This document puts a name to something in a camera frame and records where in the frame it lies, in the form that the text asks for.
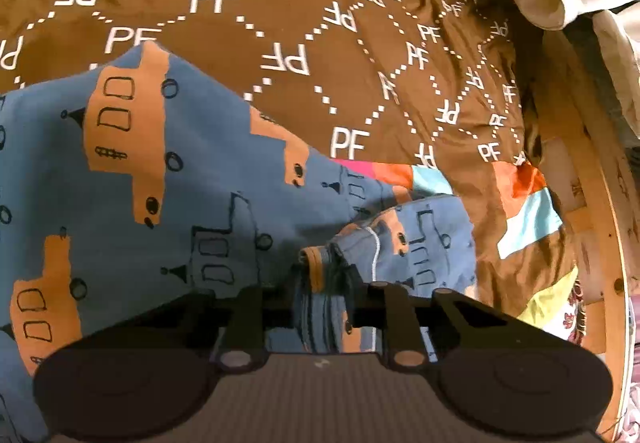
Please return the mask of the white floral bed sheet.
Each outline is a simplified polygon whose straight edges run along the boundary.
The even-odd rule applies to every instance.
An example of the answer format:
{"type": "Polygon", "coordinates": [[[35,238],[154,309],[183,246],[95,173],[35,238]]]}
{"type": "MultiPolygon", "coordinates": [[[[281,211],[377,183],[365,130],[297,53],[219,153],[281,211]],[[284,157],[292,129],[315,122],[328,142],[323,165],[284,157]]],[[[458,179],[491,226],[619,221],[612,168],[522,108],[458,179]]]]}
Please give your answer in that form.
{"type": "MultiPolygon", "coordinates": [[[[579,279],[576,279],[568,295],[567,303],[568,306],[560,313],[561,335],[575,345],[585,347],[588,336],[596,333],[596,324],[589,319],[584,289],[582,289],[582,283],[579,279]]],[[[630,322],[629,343],[631,344],[627,367],[629,380],[623,399],[622,417],[618,421],[617,429],[613,432],[614,442],[639,441],[639,380],[634,379],[639,332],[633,302],[628,302],[628,315],[630,322]]]]}

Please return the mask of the brown PF patterned duvet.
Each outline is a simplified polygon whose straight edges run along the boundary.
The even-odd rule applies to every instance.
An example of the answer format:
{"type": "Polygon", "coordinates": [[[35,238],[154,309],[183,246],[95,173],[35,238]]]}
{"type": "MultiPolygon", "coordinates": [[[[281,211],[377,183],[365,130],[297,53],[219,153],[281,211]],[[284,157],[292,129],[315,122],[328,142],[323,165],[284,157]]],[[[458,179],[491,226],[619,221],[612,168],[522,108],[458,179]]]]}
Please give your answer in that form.
{"type": "Polygon", "coordinates": [[[578,279],[537,163],[512,0],[1,0],[1,87],[157,42],[319,152],[398,185],[452,189],[480,300],[562,338],[578,279]]]}

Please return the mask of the blue pants with orange trucks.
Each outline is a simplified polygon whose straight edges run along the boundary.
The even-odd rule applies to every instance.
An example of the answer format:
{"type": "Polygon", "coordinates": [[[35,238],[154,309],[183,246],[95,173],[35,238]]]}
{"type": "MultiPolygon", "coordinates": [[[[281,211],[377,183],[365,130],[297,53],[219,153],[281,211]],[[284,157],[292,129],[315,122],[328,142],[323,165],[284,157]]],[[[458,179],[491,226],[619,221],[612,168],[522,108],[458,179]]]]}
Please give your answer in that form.
{"type": "Polygon", "coordinates": [[[158,431],[200,403],[216,305],[293,300],[273,352],[334,353],[357,281],[427,297],[475,279],[472,224],[442,175],[334,162],[178,56],[1,98],[1,437],[158,431]]]}

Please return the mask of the wooden bed frame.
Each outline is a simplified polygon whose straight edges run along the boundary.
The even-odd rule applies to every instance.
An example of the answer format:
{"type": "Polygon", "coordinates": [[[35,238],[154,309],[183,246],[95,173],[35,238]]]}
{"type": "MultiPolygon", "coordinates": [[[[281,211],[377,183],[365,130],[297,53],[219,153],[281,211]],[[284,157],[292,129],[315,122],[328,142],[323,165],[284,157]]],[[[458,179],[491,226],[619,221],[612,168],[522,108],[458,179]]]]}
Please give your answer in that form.
{"type": "Polygon", "coordinates": [[[599,356],[613,393],[599,426],[613,442],[626,414],[634,368],[639,291],[639,197],[597,79],[562,32],[542,36],[532,85],[542,163],[573,236],[587,302],[586,349],[599,356]]]}

